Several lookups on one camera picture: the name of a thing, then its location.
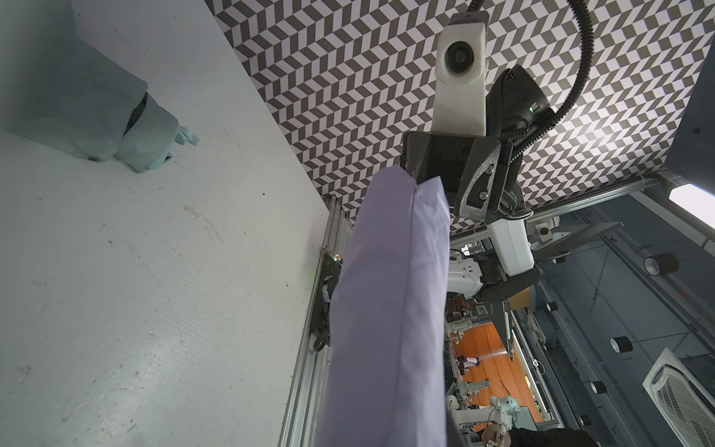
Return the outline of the lavender sleeved umbrella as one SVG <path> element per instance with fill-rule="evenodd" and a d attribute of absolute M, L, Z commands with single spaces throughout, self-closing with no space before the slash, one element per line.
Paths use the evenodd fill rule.
<path fill-rule="evenodd" d="M 331 300 L 318 446 L 443 446 L 451 223 L 439 179 L 382 169 L 357 216 Z"/>

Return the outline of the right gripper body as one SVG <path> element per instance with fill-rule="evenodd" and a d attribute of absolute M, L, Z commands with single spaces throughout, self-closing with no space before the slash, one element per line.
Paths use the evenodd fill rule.
<path fill-rule="evenodd" d="M 409 131 L 402 137 L 400 167 L 419 184 L 438 177 L 443 184 L 450 212 L 456 217 L 454 203 L 460 177 L 473 141 L 478 137 Z M 516 176 L 509 164 L 513 145 L 508 140 L 498 139 L 501 152 L 484 220 L 505 219 L 517 214 Z"/>

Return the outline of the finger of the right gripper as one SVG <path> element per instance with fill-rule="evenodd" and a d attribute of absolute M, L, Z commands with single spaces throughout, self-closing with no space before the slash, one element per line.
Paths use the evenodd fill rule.
<path fill-rule="evenodd" d="M 455 196 L 456 217 L 474 222 L 486 218 L 500 152 L 498 138 L 474 139 Z"/>

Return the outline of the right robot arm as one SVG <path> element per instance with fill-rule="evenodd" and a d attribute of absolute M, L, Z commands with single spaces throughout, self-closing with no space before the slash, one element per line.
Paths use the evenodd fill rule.
<path fill-rule="evenodd" d="M 429 131 L 402 139 L 402 169 L 423 183 L 441 180 L 455 217 L 486 226 L 493 247 L 452 261 L 447 290 L 467 299 L 502 303 L 540 281 L 542 255 L 527 233 L 532 211 L 517 176 L 523 155 L 566 117 L 583 93 L 594 55 L 594 33 L 584 1 L 572 1 L 581 57 L 565 102 L 553 109 L 520 65 L 486 86 L 489 14 L 480 1 L 450 19 L 438 38 L 433 120 Z"/>

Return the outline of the mint green sleeved umbrella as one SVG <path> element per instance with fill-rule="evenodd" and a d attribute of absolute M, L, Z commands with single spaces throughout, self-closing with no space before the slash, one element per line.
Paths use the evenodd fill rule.
<path fill-rule="evenodd" d="M 78 36 L 69 1 L 2 2 L 1 128 L 137 173 L 170 161 L 173 145 L 198 143 L 145 81 Z"/>

